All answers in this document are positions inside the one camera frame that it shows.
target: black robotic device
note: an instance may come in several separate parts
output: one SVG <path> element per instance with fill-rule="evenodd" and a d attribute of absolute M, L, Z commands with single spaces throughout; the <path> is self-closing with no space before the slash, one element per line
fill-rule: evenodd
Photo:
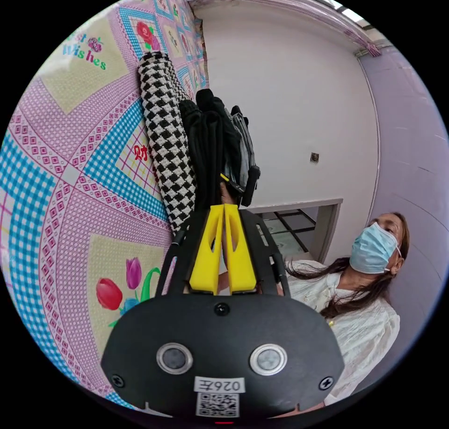
<path fill-rule="evenodd" d="M 209 211 L 193 214 L 165 257 L 156 296 L 120 318 L 105 348 L 101 367 L 126 402 L 182 419 L 253 420 L 313 407 L 340 377 L 344 363 L 327 321 L 290 298 L 263 220 L 238 215 L 256 287 L 230 296 L 190 288 Z"/>

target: houndstooth pillow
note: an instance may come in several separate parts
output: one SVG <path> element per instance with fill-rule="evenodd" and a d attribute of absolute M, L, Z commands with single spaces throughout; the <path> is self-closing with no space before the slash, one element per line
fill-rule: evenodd
<path fill-rule="evenodd" d="M 149 151 L 173 233 L 195 206 L 196 180 L 178 103 L 188 100 L 165 53 L 146 53 L 138 66 Z"/>

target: surgical mask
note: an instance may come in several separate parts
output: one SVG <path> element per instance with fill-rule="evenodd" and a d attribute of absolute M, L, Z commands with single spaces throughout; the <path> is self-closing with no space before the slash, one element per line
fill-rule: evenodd
<path fill-rule="evenodd" d="M 401 255 L 396 237 L 373 223 L 355 239 L 349 265 L 360 273 L 384 273 L 389 271 L 387 265 L 394 250 Z"/>

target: qr code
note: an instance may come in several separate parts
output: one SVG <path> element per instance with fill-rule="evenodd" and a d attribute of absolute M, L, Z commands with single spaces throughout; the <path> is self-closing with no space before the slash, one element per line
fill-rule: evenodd
<path fill-rule="evenodd" d="M 239 416 L 239 394 L 198 393 L 196 414 L 198 416 L 237 418 Z"/>

